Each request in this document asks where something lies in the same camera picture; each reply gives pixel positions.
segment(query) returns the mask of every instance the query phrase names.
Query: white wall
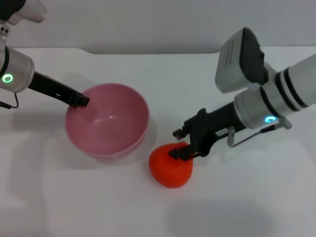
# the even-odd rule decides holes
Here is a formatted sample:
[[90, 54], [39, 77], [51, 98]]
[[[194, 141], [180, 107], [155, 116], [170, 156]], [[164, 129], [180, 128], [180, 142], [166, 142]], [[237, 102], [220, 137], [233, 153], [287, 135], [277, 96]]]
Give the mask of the white wall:
[[16, 47], [93, 53], [208, 53], [243, 26], [262, 45], [316, 45], [315, 0], [42, 0], [41, 24], [11, 27]]

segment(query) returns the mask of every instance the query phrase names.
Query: red object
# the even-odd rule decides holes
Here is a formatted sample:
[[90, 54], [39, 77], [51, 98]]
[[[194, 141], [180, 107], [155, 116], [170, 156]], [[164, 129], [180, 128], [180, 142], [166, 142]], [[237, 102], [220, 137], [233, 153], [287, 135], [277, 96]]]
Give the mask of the red object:
[[168, 188], [179, 188], [187, 183], [193, 170], [193, 159], [174, 159], [168, 153], [172, 149], [186, 146], [186, 142], [166, 144], [155, 149], [149, 157], [149, 168], [153, 177]]

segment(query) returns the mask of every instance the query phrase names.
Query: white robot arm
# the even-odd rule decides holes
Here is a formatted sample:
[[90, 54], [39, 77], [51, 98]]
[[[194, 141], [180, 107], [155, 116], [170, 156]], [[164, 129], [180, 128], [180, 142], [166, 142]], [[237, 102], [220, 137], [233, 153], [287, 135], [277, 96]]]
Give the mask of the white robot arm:
[[[212, 145], [228, 137], [234, 147], [260, 133], [292, 125], [286, 116], [316, 103], [316, 54], [281, 71], [264, 63], [264, 53], [255, 35], [244, 28], [221, 48], [215, 82], [224, 93], [245, 87], [234, 101], [207, 113], [202, 109], [185, 121], [173, 135], [182, 139], [190, 135], [191, 144], [170, 151], [174, 158], [188, 160], [206, 156]], [[246, 128], [255, 129], [272, 123], [260, 132], [234, 144], [234, 134]]]
[[20, 20], [42, 22], [46, 8], [40, 0], [0, 0], [0, 88], [15, 94], [17, 106], [0, 102], [0, 107], [17, 108], [16, 93], [30, 88], [56, 98], [70, 106], [87, 106], [89, 98], [78, 91], [35, 71], [33, 60], [6, 46], [10, 28], [6, 23], [16, 25]]

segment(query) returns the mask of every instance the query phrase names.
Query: plastic bowl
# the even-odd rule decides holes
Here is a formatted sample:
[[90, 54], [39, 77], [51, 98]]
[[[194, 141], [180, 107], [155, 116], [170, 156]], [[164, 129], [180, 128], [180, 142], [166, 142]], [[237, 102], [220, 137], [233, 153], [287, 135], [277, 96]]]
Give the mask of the plastic bowl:
[[81, 151], [96, 158], [121, 158], [134, 151], [144, 139], [149, 108], [140, 93], [117, 84], [101, 84], [83, 93], [88, 106], [69, 107], [66, 133]]

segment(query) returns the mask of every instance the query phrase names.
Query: white tabletop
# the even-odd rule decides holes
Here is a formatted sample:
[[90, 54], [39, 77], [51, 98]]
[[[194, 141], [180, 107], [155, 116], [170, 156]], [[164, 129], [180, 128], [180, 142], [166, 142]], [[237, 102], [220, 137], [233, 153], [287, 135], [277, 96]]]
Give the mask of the white tabletop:
[[[68, 141], [67, 105], [29, 89], [20, 93], [18, 110], [0, 110], [1, 237], [316, 236], [316, 107], [289, 116], [289, 131], [233, 149], [217, 142], [208, 157], [195, 159], [185, 186], [167, 189], [149, 173], [150, 152], [174, 142], [172, 132], [199, 109], [215, 110], [236, 94], [215, 86], [218, 53], [19, 51], [33, 58], [38, 72], [80, 91], [105, 82], [132, 86], [147, 100], [151, 123], [135, 153], [103, 163]], [[316, 47], [263, 51], [281, 70]], [[0, 99], [14, 104], [6, 91]], [[252, 133], [238, 133], [236, 140]]]

